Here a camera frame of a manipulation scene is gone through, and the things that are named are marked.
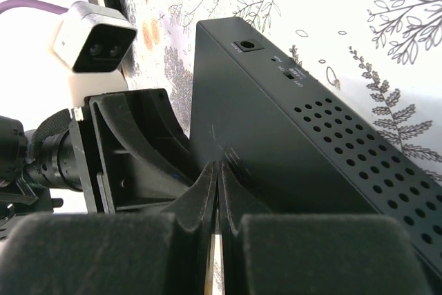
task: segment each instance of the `white camera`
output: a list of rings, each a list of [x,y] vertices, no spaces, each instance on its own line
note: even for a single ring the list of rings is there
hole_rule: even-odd
[[[78,1],[64,15],[53,50],[74,73],[110,73],[136,34],[117,10]]]

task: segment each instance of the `perforated panel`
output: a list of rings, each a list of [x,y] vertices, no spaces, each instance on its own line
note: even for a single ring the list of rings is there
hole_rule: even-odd
[[[416,248],[440,273],[442,188],[341,101],[312,101],[298,105],[294,113],[371,204],[403,224]]]

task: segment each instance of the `purple tube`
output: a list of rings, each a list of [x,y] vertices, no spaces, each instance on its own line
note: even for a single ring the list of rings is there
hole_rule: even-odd
[[[36,8],[38,10],[44,10],[58,15],[68,11],[65,7],[57,6],[52,3],[45,3],[40,0],[6,0],[3,3],[0,3],[0,14],[12,8],[19,7]]]

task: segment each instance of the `black cylinder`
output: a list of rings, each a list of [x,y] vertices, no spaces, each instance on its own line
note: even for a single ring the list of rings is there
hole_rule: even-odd
[[[10,184],[23,167],[26,142],[20,121],[0,116],[0,187]]]
[[[33,187],[81,191],[69,131],[46,138],[32,164],[27,164],[18,181]]]

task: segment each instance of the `orange flower print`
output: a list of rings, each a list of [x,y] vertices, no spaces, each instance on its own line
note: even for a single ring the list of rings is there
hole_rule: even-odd
[[[146,22],[143,22],[143,38],[144,44],[146,45],[147,49],[149,51],[152,51],[152,36],[151,32],[149,31],[149,26]]]
[[[151,21],[151,31],[153,42],[158,44],[160,42],[160,29],[158,28],[158,22],[155,19],[152,19]]]

